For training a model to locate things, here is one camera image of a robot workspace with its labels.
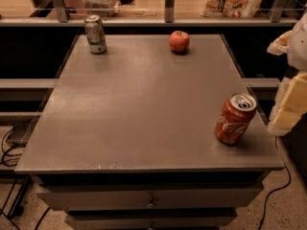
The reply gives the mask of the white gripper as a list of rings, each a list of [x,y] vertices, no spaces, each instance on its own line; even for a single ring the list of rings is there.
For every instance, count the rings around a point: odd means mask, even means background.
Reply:
[[[267,52],[287,54],[288,64],[300,71],[307,70],[307,13],[288,31],[272,42]],[[299,72],[292,79],[284,77],[279,83],[272,108],[268,132],[284,136],[307,113],[307,72]]]

